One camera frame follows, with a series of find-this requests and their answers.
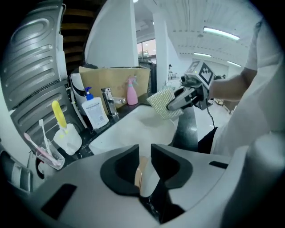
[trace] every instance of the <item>black cable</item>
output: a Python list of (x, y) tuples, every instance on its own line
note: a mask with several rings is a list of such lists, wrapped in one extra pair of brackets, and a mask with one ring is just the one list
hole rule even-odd
[(210, 115), (210, 117), (211, 117), (211, 119), (212, 119), (213, 126), (214, 126), (214, 128), (215, 128), (214, 118), (212, 117), (212, 115), (211, 115), (211, 113), (210, 113), (210, 111), (209, 111), (209, 107), (208, 107), (208, 99), (206, 99), (206, 104), (207, 104), (207, 111), (208, 111), (208, 113), (209, 113), (209, 115)]

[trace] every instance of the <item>soap dispenser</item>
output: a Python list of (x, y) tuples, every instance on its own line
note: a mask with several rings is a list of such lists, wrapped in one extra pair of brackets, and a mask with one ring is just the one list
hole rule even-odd
[(105, 114), (101, 98), (95, 98), (89, 90), (91, 87), (85, 88), (87, 101), (82, 103), (84, 109), (93, 129), (103, 127), (109, 122), (108, 117)]

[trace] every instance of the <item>toothbrush holder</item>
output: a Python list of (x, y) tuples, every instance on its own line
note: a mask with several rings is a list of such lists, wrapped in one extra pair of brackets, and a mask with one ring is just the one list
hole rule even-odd
[[(41, 147), (43, 150), (46, 151), (46, 153), (48, 152), (47, 147), (45, 146), (45, 142), (43, 142), (44, 147)], [(36, 152), (36, 157), (38, 157), (42, 162), (48, 164), (49, 166), (51, 166), (52, 168), (56, 169), (56, 170), (60, 170), (65, 162), (64, 157), (58, 152), (58, 150), (54, 147), (54, 145), (52, 144), (52, 142), (48, 139), (48, 146), (50, 149), (50, 152), (53, 155), (53, 158), (56, 159), (58, 161), (58, 164), (54, 164), (50, 159), (48, 159), (46, 156), (44, 156), (41, 152), (39, 152), (37, 150)]]

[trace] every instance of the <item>cardboard box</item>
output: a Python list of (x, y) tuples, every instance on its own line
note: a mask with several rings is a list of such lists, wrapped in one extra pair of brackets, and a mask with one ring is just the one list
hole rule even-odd
[(108, 111), (101, 89), (110, 87), (113, 97), (126, 98), (127, 81), (130, 77), (137, 76), (138, 85), (134, 84), (134, 89), (139, 97), (147, 92), (150, 77), (150, 69), (139, 67), (90, 69), (80, 66), (79, 73), (84, 87), (92, 87), (90, 93), (94, 97), (101, 97), (106, 114)]

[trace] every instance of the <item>yellow toothbrush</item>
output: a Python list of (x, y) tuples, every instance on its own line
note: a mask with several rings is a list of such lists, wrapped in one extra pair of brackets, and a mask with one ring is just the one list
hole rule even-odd
[(66, 124), (64, 114), (62, 113), (62, 110), (61, 110), (61, 107), (60, 107), (58, 101), (52, 102), (52, 108), (53, 108), (55, 118), (57, 119), (58, 125), (60, 127), (62, 127), (62, 129), (65, 130), (67, 127), (67, 124)]

